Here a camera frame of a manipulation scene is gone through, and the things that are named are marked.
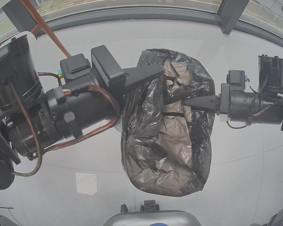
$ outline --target crumpled plastic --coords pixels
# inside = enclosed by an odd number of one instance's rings
[[[185,196],[203,189],[211,166],[215,114],[181,101],[215,94],[199,61],[167,49],[142,51],[137,66],[160,65],[165,74],[127,95],[121,153],[132,184],[147,193]]]

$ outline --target asphalt road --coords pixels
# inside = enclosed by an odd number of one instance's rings
[[[219,5],[196,0],[95,0],[77,5],[72,5],[43,15],[45,21],[69,16],[74,13],[86,12],[94,9],[130,6],[171,6],[178,8],[192,8],[202,11],[217,12]]]

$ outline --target bolt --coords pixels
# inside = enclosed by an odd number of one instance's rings
[[[57,116],[58,116],[57,112],[55,112],[55,111],[51,112],[50,115],[51,115],[51,118],[52,118],[52,119],[56,119]]]

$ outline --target floor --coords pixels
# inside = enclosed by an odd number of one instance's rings
[[[216,93],[229,69],[245,70],[256,88],[257,55],[283,58],[283,48],[271,42],[237,31],[225,35],[217,26],[193,22],[112,21],[63,29],[56,35],[72,55],[83,53],[89,60],[90,49],[104,44],[122,68],[136,66],[147,48],[183,52],[203,64],[215,81]],[[55,72],[63,58],[46,35],[38,38],[38,71]],[[45,90],[57,86],[54,78],[41,78],[41,82]],[[185,197],[158,196],[134,188],[121,165],[120,137],[108,130],[46,154],[36,175],[16,177],[10,188],[0,191],[0,206],[13,206],[11,212],[23,226],[100,226],[119,213],[121,204],[134,211],[148,199],[155,199],[162,210],[192,213],[202,226],[267,223],[283,208],[280,125],[233,130],[216,117],[211,141],[208,181],[203,191]],[[35,163],[22,158],[15,170],[28,172]],[[0,215],[10,217],[6,209],[0,209]]]

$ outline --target gray window frame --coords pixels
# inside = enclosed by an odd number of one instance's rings
[[[223,0],[217,13],[207,13],[192,9],[179,9],[174,7],[159,6],[134,6],[118,7],[113,9],[90,10],[84,13],[72,14],[71,16],[47,21],[53,30],[73,27],[82,24],[90,24],[103,21],[127,20],[127,19],[167,19],[192,21],[220,26],[221,31],[230,34],[232,30],[245,32],[266,39],[283,47],[283,38],[255,25],[240,21],[249,0]],[[11,22],[19,31],[23,31],[27,24],[34,24],[33,18],[26,11],[23,15],[23,7],[15,9],[15,2],[5,5],[5,9],[12,7],[13,14],[6,13]],[[41,30],[37,36],[44,34]]]

